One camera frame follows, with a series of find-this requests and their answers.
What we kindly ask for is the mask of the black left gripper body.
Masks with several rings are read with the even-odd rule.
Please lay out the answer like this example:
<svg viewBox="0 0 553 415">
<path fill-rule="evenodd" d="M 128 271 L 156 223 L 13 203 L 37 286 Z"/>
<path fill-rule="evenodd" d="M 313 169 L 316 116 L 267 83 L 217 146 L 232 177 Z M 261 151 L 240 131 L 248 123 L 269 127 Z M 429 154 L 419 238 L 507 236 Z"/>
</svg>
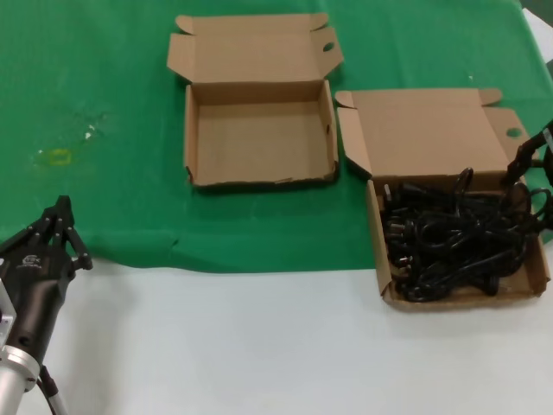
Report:
<svg viewBox="0 0 553 415">
<path fill-rule="evenodd" d="M 1 278 L 16 312 L 9 346 L 45 357 L 74 277 L 73 261 L 60 248 L 22 248 L 4 256 Z"/>
</svg>

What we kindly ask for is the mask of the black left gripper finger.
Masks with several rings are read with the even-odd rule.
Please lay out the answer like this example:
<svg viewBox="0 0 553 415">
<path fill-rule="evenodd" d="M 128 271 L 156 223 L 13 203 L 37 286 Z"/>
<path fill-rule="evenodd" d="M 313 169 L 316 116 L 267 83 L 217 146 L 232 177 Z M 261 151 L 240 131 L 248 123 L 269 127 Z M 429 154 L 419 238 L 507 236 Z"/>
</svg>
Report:
<svg viewBox="0 0 553 415">
<path fill-rule="evenodd" d="M 7 255 L 25 246 L 65 246 L 65 196 L 43 210 L 41 217 L 1 244 L 1 254 Z"/>
<path fill-rule="evenodd" d="M 68 243 L 76 255 L 76 259 L 73 261 L 74 270 L 90 271 L 93 268 L 92 257 L 74 227 L 75 219 L 70 197 L 61 195 L 54 207 L 56 210 L 54 245 L 66 249 L 66 243 Z"/>
</svg>

